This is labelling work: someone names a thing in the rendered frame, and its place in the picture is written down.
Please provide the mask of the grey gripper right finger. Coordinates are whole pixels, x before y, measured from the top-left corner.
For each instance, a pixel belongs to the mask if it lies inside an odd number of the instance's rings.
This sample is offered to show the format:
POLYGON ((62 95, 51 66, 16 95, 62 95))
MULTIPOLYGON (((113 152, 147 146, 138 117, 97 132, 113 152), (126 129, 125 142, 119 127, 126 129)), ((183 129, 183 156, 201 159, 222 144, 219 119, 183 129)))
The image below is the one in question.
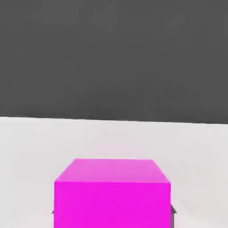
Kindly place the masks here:
POLYGON ((191 228, 189 215, 182 204, 172 204, 171 228, 191 228))

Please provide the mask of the small magenta cube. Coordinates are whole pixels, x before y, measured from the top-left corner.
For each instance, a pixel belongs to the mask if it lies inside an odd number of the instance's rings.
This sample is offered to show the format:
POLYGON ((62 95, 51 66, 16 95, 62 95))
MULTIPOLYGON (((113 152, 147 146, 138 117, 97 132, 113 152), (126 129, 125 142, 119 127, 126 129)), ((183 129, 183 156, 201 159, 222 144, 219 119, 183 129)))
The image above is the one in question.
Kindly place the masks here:
POLYGON ((75 159, 53 210, 53 228, 171 228, 171 183, 152 160, 75 159))

